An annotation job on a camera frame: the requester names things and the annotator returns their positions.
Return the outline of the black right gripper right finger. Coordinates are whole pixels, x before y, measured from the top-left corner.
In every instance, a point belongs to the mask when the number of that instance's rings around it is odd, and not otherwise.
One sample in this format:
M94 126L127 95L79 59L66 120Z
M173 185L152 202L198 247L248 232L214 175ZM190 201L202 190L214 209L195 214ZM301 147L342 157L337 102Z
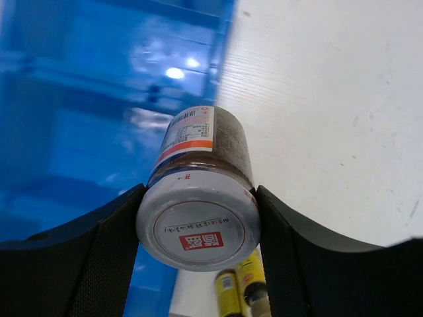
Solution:
M388 247L330 230L256 191L273 316L421 316L422 239Z

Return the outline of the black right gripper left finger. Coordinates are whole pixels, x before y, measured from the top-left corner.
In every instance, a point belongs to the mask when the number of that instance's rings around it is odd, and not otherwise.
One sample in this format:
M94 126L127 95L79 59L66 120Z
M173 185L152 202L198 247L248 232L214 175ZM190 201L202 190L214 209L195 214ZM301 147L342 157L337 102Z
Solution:
M122 316L141 184L68 223L1 243L2 316Z

